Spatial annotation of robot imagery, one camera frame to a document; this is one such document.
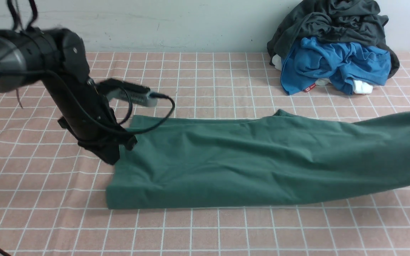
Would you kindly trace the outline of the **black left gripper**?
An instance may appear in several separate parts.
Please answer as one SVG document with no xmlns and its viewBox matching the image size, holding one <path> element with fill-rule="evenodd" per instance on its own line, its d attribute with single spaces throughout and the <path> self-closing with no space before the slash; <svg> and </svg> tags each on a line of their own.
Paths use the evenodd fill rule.
<svg viewBox="0 0 410 256">
<path fill-rule="evenodd" d="M 87 119 L 82 112 L 59 108 L 62 117 L 58 119 L 61 128 L 69 131 L 77 140 L 78 146 L 92 152 L 103 162 L 115 165 L 120 159 L 120 147 L 131 151 L 138 140 L 135 135 L 125 132 L 123 135 L 107 131 Z"/>
</svg>

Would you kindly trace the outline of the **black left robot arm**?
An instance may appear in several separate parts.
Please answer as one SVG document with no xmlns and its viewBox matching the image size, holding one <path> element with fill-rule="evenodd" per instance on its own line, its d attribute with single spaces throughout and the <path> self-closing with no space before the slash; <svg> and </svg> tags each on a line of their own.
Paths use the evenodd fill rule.
<svg viewBox="0 0 410 256">
<path fill-rule="evenodd" d="M 106 164 L 120 159 L 120 146 L 137 140 L 117 123 L 108 95 L 127 83 L 90 78 L 83 40 L 68 29 L 0 30 L 0 94 L 41 81 L 61 112 L 59 125 Z"/>
</svg>

